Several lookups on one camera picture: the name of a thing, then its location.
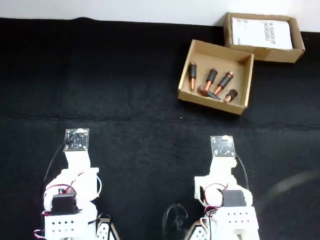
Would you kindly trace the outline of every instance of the cylindrical object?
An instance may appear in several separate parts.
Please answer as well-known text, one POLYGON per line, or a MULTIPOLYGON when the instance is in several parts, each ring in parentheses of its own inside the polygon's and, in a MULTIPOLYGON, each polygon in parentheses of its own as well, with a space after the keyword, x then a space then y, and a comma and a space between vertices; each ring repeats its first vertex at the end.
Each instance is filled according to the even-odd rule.
POLYGON ((210 70, 209 75, 206 79, 206 86, 205 86, 206 91, 209 91, 209 88, 210 88, 211 84, 214 83, 214 80, 215 80, 217 74, 218 74, 218 71, 215 68, 212 68, 210 70))
POLYGON ((214 91, 214 94, 217 95, 220 93, 222 89, 225 88, 225 86, 230 82, 230 80, 234 77, 234 73, 232 71, 228 71, 225 76, 221 79, 221 81, 218 83, 218 87, 214 91))
POLYGON ((222 87, 222 89, 225 88, 225 86, 230 82, 230 80, 234 77, 234 73, 232 71, 229 71, 225 74, 225 76, 221 79, 218 86, 222 87))
POLYGON ((233 99, 235 99, 235 97, 238 96, 238 92, 235 89, 231 89, 228 94, 225 96, 224 102, 230 102, 233 99))
POLYGON ((206 91, 205 86, 203 85, 198 86, 198 92, 204 97, 210 97, 216 100, 221 100, 220 97, 216 96, 213 92, 206 91))
POLYGON ((191 82, 191 90, 193 91, 195 89, 195 81, 197 78, 197 65, 195 62, 191 62, 189 65, 189 80, 191 82))

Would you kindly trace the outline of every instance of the black wire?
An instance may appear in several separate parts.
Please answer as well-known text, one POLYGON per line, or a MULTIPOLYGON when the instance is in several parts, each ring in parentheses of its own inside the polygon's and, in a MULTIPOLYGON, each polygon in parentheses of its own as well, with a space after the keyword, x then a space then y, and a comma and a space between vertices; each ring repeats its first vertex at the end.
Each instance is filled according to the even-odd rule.
POLYGON ((211 219, 210 219, 210 215, 211 215, 211 213, 212 213, 212 212, 216 212, 216 211, 215 211, 215 210, 211 210, 211 211, 209 212, 209 231, 210 231, 210 240, 211 240, 211 237, 212 237, 212 236, 211 236, 211 235, 212 235, 212 234, 211 234, 211 219))
POLYGON ((102 218, 102 216, 107 216, 107 218, 109 219, 109 228, 108 228, 108 237, 107 237, 107 240, 110 240, 112 217, 111 217, 111 215, 110 215, 109 213, 107 213, 107 212, 102 212, 102 213, 100 213, 100 214, 96 217, 95 220, 89 221, 89 222, 88 222, 88 225, 89 225, 89 224, 93 224, 94 222, 99 221, 99 220, 102 218))
POLYGON ((244 175, 244 180, 245 180, 245 188, 249 190, 249 180, 248 180, 248 175, 247 175, 247 170, 245 168, 244 163, 241 161, 239 155, 236 153, 235 157, 238 159, 238 161, 240 162, 242 169, 243 169, 243 175, 244 175))
MULTIPOLYGON (((52 156, 52 158, 51 158, 51 160, 49 162, 49 165, 48 165, 48 167, 46 169, 46 172, 45 172, 45 175, 44 175, 44 178, 43 178, 43 182, 42 182, 42 185, 41 185, 41 189, 40 189, 40 215, 42 213, 42 204, 44 202, 45 185, 46 185, 47 177, 48 177, 49 171, 51 169, 52 163, 56 159, 56 156, 57 156, 58 152, 65 146, 66 143, 68 143, 72 139, 72 137, 74 135, 75 135, 75 133, 73 133, 69 138, 64 140, 63 143, 57 148, 57 150, 53 154, 53 156, 52 156)), ((41 215, 41 229, 44 229, 44 228, 45 228, 44 217, 41 215)))

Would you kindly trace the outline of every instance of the copper pin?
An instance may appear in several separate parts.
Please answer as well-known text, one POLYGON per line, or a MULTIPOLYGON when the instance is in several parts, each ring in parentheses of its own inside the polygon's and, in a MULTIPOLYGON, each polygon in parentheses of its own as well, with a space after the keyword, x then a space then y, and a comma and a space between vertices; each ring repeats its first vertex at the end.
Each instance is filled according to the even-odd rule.
POLYGON ((217 95, 222 90, 222 86, 218 86, 216 90, 214 91, 214 95, 217 95))
POLYGON ((192 78, 190 79, 190 81, 191 81, 191 86, 190 86, 190 88, 191 88, 191 90, 193 91, 193 90, 195 90, 195 78, 192 77, 192 78))
POLYGON ((209 91, 209 88, 210 88, 211 84, 212 84, 212 81, 208 81, 208 82, 206 83, 206 86, 205 86, 205 90, 206 90, 206 91, 209 91))
POLYGON ((227 103, 227 102, 230 102, 231 100, 232 100, 232 96, 227 95, 223 101, 227 103))

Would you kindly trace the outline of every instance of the paper sheet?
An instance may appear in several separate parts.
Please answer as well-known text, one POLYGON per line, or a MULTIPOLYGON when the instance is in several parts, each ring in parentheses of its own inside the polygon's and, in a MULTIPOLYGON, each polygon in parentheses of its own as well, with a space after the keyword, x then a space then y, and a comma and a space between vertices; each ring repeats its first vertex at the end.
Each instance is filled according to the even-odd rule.
POLYGON ((293 49, 290 27, 286 21, 232 17, 232 40, 235 45, 273 49, 293 49))

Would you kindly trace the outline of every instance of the black fabric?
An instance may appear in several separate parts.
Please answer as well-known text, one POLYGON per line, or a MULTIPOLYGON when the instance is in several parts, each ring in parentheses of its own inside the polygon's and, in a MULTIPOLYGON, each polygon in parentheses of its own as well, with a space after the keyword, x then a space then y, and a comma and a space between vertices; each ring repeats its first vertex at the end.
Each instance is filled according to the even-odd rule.
MULTIPOLYGON (((39 192, 67 128, 90 128, 103 182, 99 212, 124 240, 160 240, 173 203, 203 215, 194 176, 211 164, 210 135, 232 135, 254 199, 278 181, 320 168, 319 33, 302 33, 296 64, 255 62, 242 116, 177 100, 192 39, 223 45, 221 27, 0 19, 2 238, 31 240, 39 192)), ((67 162, 61 152, 49 179, 67 162)), ((241 167, 235 169, 240 184, 241 167)), ((319 180, 290 190, 258 217, 262 240, 317 239, 319 180)), ((181 237, 177 233, 173 238, 181 237)))

